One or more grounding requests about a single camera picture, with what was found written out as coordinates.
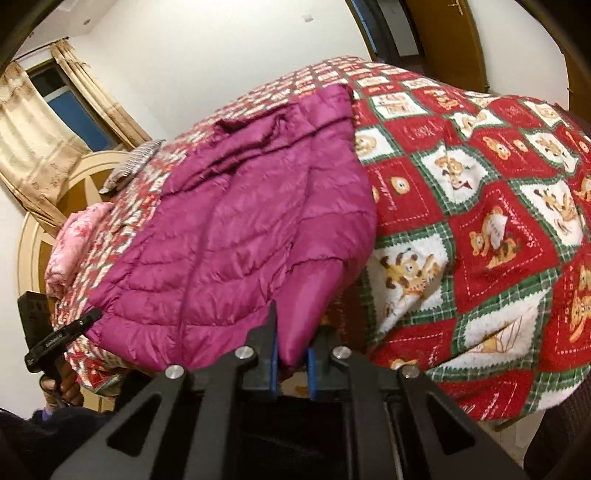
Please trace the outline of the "person's left hand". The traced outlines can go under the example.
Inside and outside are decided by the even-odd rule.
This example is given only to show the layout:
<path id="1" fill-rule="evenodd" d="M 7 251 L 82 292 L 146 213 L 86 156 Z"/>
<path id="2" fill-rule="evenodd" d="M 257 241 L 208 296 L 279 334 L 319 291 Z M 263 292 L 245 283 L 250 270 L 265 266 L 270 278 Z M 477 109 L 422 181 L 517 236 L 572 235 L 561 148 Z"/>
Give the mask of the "person's left hand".
<path id="1" fill-rule="evenodd" d="M 45 398 L 45 410 L 53 413 L 59 408 L 67 406 L 81 407 L 84 397 L 78 383 L 78 376 L 71 365 L 65 361 L 60 369 L 60 386 L 50 377 L 41 377 L 39 386 Z"/>

